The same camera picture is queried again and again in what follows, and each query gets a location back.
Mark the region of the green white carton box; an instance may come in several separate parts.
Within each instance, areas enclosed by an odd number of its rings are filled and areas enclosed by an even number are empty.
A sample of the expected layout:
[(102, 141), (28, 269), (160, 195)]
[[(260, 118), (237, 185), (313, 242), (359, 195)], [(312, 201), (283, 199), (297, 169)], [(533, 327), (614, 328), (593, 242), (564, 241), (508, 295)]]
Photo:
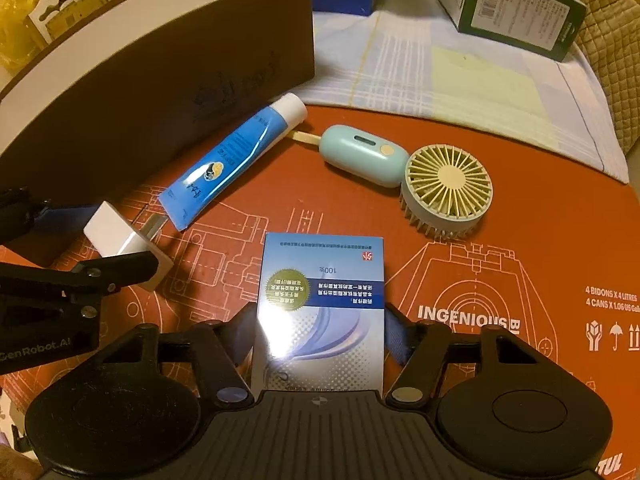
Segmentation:
[(580, 0), (438, 0), (458, 32), (561, 62), (586, 16)]

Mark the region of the orange printed cardboard mat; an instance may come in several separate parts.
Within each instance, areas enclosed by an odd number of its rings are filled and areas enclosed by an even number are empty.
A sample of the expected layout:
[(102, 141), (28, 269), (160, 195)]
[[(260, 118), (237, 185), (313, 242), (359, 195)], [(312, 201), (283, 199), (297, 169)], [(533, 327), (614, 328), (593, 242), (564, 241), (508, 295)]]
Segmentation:
[(482, 222), (457, 244), (433, 242), (405, 218), (397, 191), (284, 140), (190, 229), (163, 226), (156, 244), (174, 266), (154, 292), (134, 286), (105, 300), (102, 341), (139, 323), (178, 332), (230, 318), (256, 298), (269, 232), (379, 236), (389, 302), (408, 318), (440, 318), (465, 333), (505, 320), (608, 404), (613, 434), (600, 474), (637, 478), (639, 201), (632, 187), (538, 148), (427, 120), (314, 106), (306, 129), (335, 124), (407, 151), (432, 143), (467, 150), (494, 184)]

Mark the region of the yellow plastic bag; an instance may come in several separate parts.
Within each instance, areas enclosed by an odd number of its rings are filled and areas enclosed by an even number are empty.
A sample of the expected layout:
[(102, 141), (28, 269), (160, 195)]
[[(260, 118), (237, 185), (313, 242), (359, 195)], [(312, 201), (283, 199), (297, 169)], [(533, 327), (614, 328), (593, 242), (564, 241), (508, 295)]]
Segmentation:
[(11, 76), (39, 52), (25, 20), (39, 0), (1, 0), (1, 65)]

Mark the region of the blue white medicine box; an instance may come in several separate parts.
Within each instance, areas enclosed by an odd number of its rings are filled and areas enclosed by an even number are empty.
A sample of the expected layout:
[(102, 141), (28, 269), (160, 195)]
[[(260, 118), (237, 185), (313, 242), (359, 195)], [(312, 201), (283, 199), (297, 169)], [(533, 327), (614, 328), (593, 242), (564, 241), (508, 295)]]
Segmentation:
[(250, 386), (380, 391), (384, 242), (375, 236), (265, 236)]

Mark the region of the brown cardboard storage box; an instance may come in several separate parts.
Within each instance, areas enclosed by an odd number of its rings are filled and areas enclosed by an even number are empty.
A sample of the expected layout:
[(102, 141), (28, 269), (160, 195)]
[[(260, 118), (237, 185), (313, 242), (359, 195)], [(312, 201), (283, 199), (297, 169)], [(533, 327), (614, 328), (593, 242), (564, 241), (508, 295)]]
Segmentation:
[(314, 76), (311, 0), (115, 0), (1, 95), (1, 184), (112, 200)]

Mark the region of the white carved chair back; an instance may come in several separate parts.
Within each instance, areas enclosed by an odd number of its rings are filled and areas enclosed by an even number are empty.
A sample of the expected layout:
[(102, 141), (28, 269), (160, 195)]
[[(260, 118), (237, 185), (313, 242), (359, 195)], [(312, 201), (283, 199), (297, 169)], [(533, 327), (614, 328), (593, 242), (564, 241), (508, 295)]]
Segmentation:
[(52, 38), (48, 29), (48, 24), (66, 6), (79, 0), (39, 0), (34, 10), (30, 11), (24, 19), (32, 40), (36, 46), (43, 50), (51, 43)]

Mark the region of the checkered bed sheet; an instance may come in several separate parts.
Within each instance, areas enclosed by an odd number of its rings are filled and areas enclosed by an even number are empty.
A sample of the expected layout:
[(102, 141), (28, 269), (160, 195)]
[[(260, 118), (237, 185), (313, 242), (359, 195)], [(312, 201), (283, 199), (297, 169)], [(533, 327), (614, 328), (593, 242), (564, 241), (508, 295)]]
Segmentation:
[(381, 0), (369, 16), (314, 14), (308, 104), (434, 119), (582, 162), (626, 183), (604, 92), (578, 48), (562, 62), (463, 35), (437, 0)]

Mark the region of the white power adapter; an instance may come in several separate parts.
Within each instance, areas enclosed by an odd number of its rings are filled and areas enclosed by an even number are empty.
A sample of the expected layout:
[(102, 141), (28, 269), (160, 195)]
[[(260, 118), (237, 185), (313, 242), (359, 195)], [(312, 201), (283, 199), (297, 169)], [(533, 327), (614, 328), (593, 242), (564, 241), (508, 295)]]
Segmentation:
[(152, 292), (174, 265), (171, 258), (153, 242), (167, 220), (164, 214), (151, 214), (137, 229), (112, 204), (103, 202), (85, 225), (84, 234), (101, 257), (152, 252), (158, 261), (157, 270), (149, 281), (141, 284)]

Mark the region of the beige quilted cushion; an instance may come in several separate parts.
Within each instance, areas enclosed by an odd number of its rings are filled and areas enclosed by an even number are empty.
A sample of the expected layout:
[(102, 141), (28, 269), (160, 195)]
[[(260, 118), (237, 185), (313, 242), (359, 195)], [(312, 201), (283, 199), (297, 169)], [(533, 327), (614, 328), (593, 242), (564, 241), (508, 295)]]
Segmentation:
[(640, 6), (634, 0), (580, 1), (586, 16), (576, 44), (600, 81), (627, 154), (639, 140)]

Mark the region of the blue white cream tube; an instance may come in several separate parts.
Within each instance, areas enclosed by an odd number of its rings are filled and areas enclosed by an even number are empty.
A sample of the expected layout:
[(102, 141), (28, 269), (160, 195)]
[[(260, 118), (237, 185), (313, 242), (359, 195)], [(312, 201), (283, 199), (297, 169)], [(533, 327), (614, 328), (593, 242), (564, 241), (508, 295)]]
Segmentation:
[(225, 188), (307, 117), (306, 105), (287, 93), (258, 110), (160, 193), (160, 204), (182, 232)]

